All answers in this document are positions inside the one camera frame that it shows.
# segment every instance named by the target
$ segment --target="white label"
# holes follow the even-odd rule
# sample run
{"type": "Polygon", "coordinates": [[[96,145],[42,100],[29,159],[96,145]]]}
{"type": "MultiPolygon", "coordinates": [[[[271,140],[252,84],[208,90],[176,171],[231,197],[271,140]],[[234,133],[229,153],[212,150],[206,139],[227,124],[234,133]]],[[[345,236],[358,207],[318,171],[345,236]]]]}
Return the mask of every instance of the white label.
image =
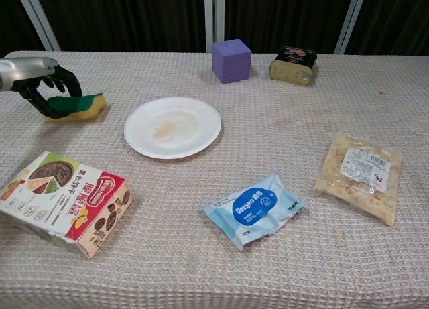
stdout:
{"type": "Polygon", "coordinates": [[[352,180],[366,183],[386,193],[390,163],[380,156],[352,147],[346,151],[340,172],[352,180]]]}

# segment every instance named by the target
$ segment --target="purple block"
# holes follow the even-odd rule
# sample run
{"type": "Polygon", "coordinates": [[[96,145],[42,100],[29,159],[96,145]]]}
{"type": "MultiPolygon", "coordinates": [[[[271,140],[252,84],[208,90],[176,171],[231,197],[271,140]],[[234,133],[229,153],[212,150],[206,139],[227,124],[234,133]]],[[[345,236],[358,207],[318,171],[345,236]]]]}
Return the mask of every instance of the purple block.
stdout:
{"type": "Polygon", "coordinates": [[[240,40],[216,42],[212,48],[212,69],[222,84],[250,77],[252,51],[240,40]]]}

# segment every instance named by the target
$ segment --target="snack packet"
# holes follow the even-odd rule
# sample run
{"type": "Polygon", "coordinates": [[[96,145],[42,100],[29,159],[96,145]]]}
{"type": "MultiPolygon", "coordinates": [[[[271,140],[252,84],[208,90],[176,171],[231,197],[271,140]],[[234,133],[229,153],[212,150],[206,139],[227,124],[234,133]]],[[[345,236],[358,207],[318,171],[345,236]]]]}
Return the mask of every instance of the snack packet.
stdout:
{"type": "Polygon", "coordinates": [[[306,205],[284,189],[277,174],[204,207],[236,247],[274,234],[306,205]]]}
{"type": "Polygon", "coordinates": [[[387,225],[395,222],[401,155],[362,139],[338,134],[315,190],[341,198],[387,225]]]}

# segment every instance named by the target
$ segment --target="cardboard box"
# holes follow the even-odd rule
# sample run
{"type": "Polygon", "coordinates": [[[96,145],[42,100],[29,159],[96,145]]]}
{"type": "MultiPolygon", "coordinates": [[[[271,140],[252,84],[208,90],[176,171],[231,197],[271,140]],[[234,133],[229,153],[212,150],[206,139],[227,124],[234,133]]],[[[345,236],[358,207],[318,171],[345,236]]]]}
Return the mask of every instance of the cardboard box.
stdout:
{"type": "Polygon", "coordinates": [[[127,182],[45,151],[0,190],[14,225],[91,258],[132,202],[127,182]]]}

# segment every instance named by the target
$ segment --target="yellow sponge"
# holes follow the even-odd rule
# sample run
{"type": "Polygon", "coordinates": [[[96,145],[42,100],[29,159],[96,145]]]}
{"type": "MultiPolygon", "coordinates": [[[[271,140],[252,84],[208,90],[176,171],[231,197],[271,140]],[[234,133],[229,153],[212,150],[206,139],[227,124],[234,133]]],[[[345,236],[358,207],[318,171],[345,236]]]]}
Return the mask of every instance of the yellow sponge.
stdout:
{"type": "Polygon", "coordinates": [[[69,123],[95,119],[106,107],[106,100],[103,94],[83,97],[53,97],[49,98],[47,102],[49,106],[58,111],[69,112],[68,116],[58,119],[45,116],[45,120],[48,123],[69,123]]]}

